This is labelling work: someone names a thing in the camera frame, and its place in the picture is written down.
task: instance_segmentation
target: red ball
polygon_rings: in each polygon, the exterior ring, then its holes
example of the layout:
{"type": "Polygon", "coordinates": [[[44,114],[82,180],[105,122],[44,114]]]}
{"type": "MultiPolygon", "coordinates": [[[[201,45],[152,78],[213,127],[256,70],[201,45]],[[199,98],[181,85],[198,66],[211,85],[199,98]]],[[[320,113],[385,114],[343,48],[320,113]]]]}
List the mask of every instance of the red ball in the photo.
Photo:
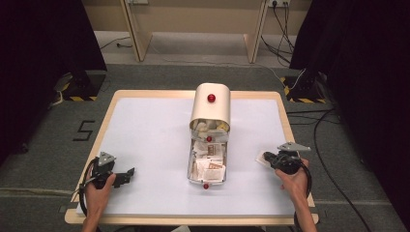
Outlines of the red ball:
{"type": "Polygon", "coordinates": [[[212,103],[217,99],[217,97],[215,97],[215,95],[210,94],[208,95],[208,102],[212,103]]]}

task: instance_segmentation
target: power outlet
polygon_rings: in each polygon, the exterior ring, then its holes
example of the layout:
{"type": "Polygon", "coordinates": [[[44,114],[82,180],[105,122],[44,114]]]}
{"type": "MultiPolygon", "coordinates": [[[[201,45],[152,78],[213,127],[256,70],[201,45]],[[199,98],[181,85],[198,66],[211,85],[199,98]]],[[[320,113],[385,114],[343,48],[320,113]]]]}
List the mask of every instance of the power outlet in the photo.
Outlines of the power outlet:
{"type": "Polygon", "coordinates": [[[287,7],[289,7],[290,5],[290,0],[269,0],[268,6],[274,7],[274,1],[277,1],[277,8],[286,7],[286,3],[287,3],[287,7]]]}

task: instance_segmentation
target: black stand base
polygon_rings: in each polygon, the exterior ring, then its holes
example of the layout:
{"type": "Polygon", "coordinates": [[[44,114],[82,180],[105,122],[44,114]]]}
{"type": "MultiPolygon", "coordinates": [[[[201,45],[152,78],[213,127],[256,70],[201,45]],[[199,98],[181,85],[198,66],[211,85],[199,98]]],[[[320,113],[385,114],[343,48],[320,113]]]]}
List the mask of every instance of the black stand base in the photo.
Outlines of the black stand base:
{"type": "Polygon", "coordinates": [[[65,101],[95,101],[97,94],[105,80],[105,74],[88,74],[90,83],[85,87],[78,87],[72,78],[62,91],[65,101]]]}
{"type": "Polygon", "coordinates": [[[290,102],[325,103],[325,98],[317,81],[314,79],[309,83],[296,82],[298,76],[286,76],[283,80],[284,92],[290,102]]]}

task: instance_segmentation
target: human arm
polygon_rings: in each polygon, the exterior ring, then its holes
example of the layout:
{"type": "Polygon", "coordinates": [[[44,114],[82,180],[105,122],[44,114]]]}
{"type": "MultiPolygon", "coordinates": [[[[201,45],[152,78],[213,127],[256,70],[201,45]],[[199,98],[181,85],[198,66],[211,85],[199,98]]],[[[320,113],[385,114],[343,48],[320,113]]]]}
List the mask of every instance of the human arm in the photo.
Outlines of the human arm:
{"type": "Polygon", "coordinates": [[[103,215],[103,211],[108,204],[109,194],[111,193],[111,186],[115,181],[115,174],[111,174],[105,182],[102,189],[90,183],[85,187],[85,198],[87,202],[87,218],[82,223],[82,232],[95,232],[99,220],[103,215]]]}
{"type": "MultiPolygon", "coordinates": [[[[302,159],[302,162],[306,167],[308,167],[308,161],[306,159],[302,159]]],[[[286,189],[290,195],[290,200],[293,202],[302,230],[304,232],[317,231],[308,207],[308,200],[306,196],[308,177],[305,170],[301,167],[295,174],[288,175],[281,170],[276,169],[275,173],[283,182],[282,189],[286,189]]]]}

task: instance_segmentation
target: wooden desk leg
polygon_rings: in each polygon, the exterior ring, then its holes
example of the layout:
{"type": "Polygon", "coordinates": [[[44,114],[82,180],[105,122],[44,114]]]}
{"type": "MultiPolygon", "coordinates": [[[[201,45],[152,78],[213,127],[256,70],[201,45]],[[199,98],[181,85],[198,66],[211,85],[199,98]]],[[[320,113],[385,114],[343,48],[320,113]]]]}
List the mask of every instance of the wooden desk leg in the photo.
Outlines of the wooden desk leg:
{"type": "Polygon", "coordinates": [[[138,21],[133,18],[130,4],[127,3],[127,0],[122,0],[121,4],[123,6],[124,16],[126,17],[127,27],[130,31],[136,61],[142,62],[147,54],[148,45],[150,44],[153,34],[152,32],[140,32],[138,30],[138,21]]]}
{"type": "Polygon", "coordinates": [[[248,51],[248,59],[249,59],[249,62],[252,64],[256,62],[257,50],[259,47],[260,37],[262,36],[263,25],[265,24],[265,17],[266,17],[267,10],[268,10],[268,0],[262,0],[261,5],[260,5],[260,11],[259,11],[259,19],[255,27],[255,33],[244,35],[245,45],[248,51]]]}

